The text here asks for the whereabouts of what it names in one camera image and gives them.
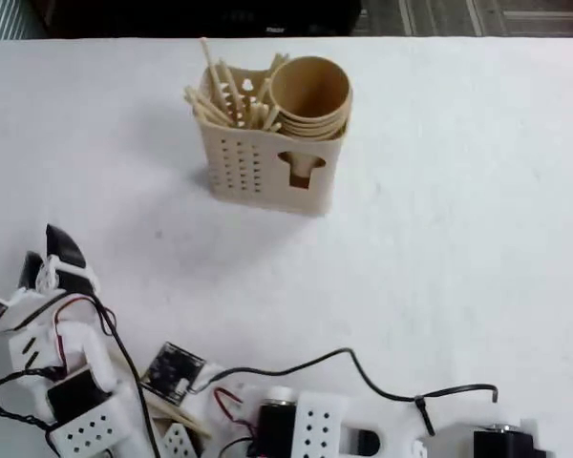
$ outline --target white plastic bracket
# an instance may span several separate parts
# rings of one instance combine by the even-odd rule
[[[341,396],[303,392],[297,401],[291,458],[334,458],[347,400]]]
[[[174,458],[198,458],[189,434],[183,425],[174,423],[163,436],[167,456]]]

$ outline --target robotic arm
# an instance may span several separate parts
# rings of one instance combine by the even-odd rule
[[[48,225],[47,258],[28,253],[19,289],[0,300],[0,337],[9,337],[13,371],[22,374],[16,382],[31,392],[36,419],[49,426],[46,437],[59,456],[158,458],[149,437],[157,441],[156,432],[97,332],[97,291],[78,246]],[[51,367],[59,377],[27,375]]]

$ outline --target perforated holder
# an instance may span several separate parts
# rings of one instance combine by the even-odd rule
[[[230,70],[247,107],[251,99],[254,101],[266,71]],[[220,106],[211,88],[206,69],[200,91]],[[232,108],[231,95],[224,94]],[[312,215],[326,213],[330,208],[346,127],[332,140],[305,141],[259,130],[198,123],[215,197]]]

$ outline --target white tabletop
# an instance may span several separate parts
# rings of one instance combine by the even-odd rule
[[[0,43],[0,295],[49,221],[80,243],[141,366],[164,341],[265,368],[350,345],[393,392],[497,384],[573,456],[573,40],[211,47],[245,68],[290,52],[346,69],[330,213],[210,196],[181,99],[202,74],[196,41]],[[346,358],[285,383],[371,395]],[[18,453],[50,455],[0,419],[0,456]]]

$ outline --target cutout hole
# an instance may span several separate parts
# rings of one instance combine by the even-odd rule
[[[293,188],[308,189],[312,171],[327,165],[324,159],[305,153],[283,152],[278,154],[278,158],[290,165],[288,185]]]
[[[251,92],[254,88],[254,86],[252,85],[252,81],[250,81],[250,79],[245,79],[242,82],[242,89],[244,89],[246,92]]]

